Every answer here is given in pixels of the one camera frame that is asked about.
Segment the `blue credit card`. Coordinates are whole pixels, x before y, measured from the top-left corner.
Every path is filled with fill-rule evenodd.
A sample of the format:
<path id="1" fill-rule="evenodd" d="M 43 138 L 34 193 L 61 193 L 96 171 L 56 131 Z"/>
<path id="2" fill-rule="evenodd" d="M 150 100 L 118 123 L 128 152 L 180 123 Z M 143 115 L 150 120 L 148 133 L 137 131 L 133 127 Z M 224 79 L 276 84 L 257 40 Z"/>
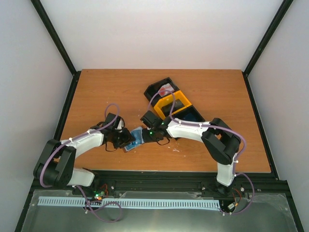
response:
<path id="1" fill-rule="evenodd" d="M 128 152 L 128 151 L 131 151 L 131 150 L 135 149 L 135 148 L 138 147 L 138 146 L 140 146 L 140 143 L 138 143 L 138 142 L 132 142 L 132 143 L 126 145 L 126 146 L 124 147 L 124 149 L 125 149 L 126 152 Z"/>
<path id="2" fill-rule="evenodd" d="M 132 145 L 141 145 L 144 143 L 142 137 L 142 127 L 137 127 L 134 130 L 132 130 L 131 135 L 135 138 L 135 140 L 131 142 Z"/>

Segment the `brown leather card holder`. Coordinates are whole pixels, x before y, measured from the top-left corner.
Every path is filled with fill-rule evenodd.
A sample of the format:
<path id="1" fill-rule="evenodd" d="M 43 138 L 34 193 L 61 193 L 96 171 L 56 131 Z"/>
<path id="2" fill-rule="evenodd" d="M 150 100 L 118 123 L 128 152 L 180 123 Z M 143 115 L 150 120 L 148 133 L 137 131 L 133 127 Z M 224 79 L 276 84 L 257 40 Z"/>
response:
<path id="1" fill-rule="evenodd" d="M 124 150 L 126 152 L 131 151 L 144 143 L 144 139 L 142 137 L 142 129 L 142 127 L 137 127 L 130 132 L 135 140 L 124 147 Z"/>

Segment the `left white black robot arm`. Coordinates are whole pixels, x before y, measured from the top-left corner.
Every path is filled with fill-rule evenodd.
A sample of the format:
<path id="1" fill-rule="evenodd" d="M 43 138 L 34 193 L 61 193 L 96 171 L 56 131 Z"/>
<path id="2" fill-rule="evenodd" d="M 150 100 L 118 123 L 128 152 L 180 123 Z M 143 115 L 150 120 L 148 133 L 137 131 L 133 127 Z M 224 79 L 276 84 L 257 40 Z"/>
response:
<path id="1" fill-rule="evenodd" d="M 124 148 L 135 141 L 122 117 L 109 113 L 105 120 L 85 133 L 66 140 L 49 140 L 34 168 L 33 175 L 44 188 L 83 186 L 89 194 L 100 190 L 100 182 L 92 171 L 75 168 L 75 160 L 87 151 L 112 143 L 114 149 Z"/>

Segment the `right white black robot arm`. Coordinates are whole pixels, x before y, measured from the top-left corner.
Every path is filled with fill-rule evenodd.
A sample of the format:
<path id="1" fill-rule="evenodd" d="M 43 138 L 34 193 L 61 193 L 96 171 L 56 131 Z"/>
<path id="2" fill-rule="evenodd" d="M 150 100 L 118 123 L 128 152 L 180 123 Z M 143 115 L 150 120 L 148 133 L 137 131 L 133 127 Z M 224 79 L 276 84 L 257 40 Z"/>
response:
<path id="1" fill-rule="evenodd" d="M 239 133 L 231 130 L 221 119 L 214 118 L 208 122 L 193 122 L 168 116 L 161 119 L 153 112 L 147 111 L 141 122 L 146 126 L 142 137 L 146 143 L 158 143 L 164 139 L 189 139 L 205 145 L 211 157 L 217 162 L 217 182 L 230 186 L 236 177 L 236 163 L 241 143 L 246 142 Z"/>

